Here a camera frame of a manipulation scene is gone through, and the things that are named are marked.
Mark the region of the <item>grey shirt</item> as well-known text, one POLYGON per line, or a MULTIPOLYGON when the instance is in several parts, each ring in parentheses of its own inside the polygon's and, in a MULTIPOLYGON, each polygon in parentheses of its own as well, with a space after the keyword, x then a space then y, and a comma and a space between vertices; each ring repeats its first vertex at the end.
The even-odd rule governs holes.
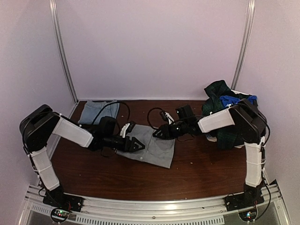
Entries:
POLYGON ((137 138, 145 145, 145 149, 137 152, 121 152, 116 154, 132 160, 149 163, 169 169, 174 155, 175 140, 161 140, 152 136, 154 129, 145 125, 135 125, 129 137, 137 138))

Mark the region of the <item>light blue denim skirt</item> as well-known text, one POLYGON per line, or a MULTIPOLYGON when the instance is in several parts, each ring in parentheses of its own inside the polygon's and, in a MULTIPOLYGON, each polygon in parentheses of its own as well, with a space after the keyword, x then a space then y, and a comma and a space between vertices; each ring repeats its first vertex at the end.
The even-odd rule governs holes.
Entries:
POLYGON ((94 101, 87 101, 86 104, 84 105, 82 114, 80 116, 80 119, 78 121, 79 124, 82 125, 91 125, 94 118, 97 116, 97 114, 104 108, 104 110, 99 114, 97 117, 94 125, 98 124, 100 122, 100 119, 105 116, 117 118, 120 104, 115 103, 109 106, 109 102, 94 102, 94 101))

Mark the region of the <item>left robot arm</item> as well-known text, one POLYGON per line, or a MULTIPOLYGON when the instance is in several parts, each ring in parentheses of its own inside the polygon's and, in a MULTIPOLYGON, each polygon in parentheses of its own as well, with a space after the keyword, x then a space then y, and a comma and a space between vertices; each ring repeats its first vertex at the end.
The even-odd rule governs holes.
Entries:
POLYGON ((66 139, 82 148, 97 151, 110 148, 125 153, 135 153, 145 149, 145 145, 136 137, 128 134, 135 127, 128 121, 114 133, 118 125, 116 118, 104 116, 99 121, 93 120, 87 129, 73 122, 68 117, 55 112, 49 105, 43 104, 29 114, 19 125, 22 144, 26 155, 31 160, 34 172, 49 194, 49 200, 57 208, 67 204, 67 197, 60 192, 61 184, 52 162, 49 142, 55 138, 66 139))

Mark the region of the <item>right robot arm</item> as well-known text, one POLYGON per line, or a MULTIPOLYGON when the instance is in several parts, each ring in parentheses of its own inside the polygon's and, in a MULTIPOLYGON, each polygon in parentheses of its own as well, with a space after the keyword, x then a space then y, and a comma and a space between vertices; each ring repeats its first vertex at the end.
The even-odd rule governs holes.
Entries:
POLYGON ((270 129, 257 105, 244 98, 206 116, 195 115, 190 105, 178 108, 176 113, 178 119, 173 120, 169 113, 161 112, 166 123, 154 130, 153 137, 171 140, 186 134, 197 136, 221 128, 232 128, 237 137, 243 140, 246 148, 245 193, 241 195, 240 203, 250 207, 256 202, 263 183, 264 146, 268 140, 266 132, 270 129))

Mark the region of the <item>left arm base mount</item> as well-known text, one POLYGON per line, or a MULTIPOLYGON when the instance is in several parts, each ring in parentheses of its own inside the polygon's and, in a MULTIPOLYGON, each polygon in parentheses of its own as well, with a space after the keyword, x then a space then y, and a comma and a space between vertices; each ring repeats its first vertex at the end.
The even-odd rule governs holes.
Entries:
POLYGON ((61 224, 65 222, 72 212, 80 212, 83 206, 83 198, 65 194, 62 185, 50 191, 46 187, 43 195, 43 203, 54 207, 50 212, 53 222, 61 224))

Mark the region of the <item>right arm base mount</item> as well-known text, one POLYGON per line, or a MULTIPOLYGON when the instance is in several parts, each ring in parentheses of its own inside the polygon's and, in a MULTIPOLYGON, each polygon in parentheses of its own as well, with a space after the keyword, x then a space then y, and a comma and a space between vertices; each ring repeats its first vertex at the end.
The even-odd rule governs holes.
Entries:
POLYGON ((224 198, 226 210, 238 210, 239 217, 243 222, 248 224, 255 222, 258 218, 257 205, 264 202, 261 189, 261 185, 252 187, 244 184, 244 192, 241 194, 228 194, 224 198))

